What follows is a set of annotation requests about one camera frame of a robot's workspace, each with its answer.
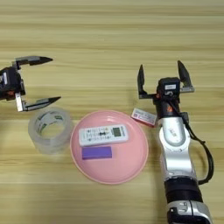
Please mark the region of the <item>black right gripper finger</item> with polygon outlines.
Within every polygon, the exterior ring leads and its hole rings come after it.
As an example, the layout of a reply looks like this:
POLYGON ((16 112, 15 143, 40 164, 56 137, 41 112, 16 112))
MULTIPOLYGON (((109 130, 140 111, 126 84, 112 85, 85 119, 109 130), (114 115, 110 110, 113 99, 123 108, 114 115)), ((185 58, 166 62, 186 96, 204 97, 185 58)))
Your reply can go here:
POLYGON ((144 90, 144 67, 140 66, 138 75, 137 75, 137 89, 138 89, 138 97, 140 99, 153 99, 155 94, 148 94, 144 90))
POLYGON ((190 74, 188 73, 184 64, 178 61, 178 74, 180 81, 183 83, 183 87, 180 89, 181 93, 193 93, 194 87, 191 82, 190 74))

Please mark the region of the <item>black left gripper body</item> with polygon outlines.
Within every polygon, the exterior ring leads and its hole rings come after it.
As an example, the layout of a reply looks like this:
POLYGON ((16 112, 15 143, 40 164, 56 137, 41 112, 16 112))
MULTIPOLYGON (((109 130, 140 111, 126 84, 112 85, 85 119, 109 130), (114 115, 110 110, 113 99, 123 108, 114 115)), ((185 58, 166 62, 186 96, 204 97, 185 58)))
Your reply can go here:
POLYGON ((0 70, 0 100, 14 100, 17 93, 25 95, 24 81, 18 70, 13 66, 0 70))

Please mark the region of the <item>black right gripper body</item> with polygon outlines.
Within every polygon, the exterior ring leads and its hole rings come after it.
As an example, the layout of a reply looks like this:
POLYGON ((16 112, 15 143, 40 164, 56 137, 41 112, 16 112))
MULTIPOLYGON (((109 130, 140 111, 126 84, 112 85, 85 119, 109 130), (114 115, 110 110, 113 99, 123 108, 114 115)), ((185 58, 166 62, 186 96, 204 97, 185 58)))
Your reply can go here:
POLYGON ((153 104, 156 106, 158 118, 176 117, 180 114, 178 96, 156 94, 153 104))

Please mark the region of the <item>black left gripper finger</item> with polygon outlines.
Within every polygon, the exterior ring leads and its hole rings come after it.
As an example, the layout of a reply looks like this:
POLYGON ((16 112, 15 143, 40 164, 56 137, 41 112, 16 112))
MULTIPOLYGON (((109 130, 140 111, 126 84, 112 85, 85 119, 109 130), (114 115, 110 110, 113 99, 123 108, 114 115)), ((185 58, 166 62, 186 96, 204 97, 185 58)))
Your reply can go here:
POLYGON ((17 70, 19 70, 22 65, 36 66, 36 65, 45 64, 51 61, 53 61, 53 59, 44 57, 44 56, 25 56, 25 57, 15 58, 15 60, 12 62, 12 65, 17 70))
POLYGON ((16 94, 17 111, 23 112, 23 111, 33 111, 33 110, 37 110, 37 109, 42 109, 42 108, 49 106, 52 103, 55 103, 59 99, 60 99, 60 96, 57 96, 57 97, 37 100, 34 103, 26 103, 22 99, 21 94, 17 93, 16 94))

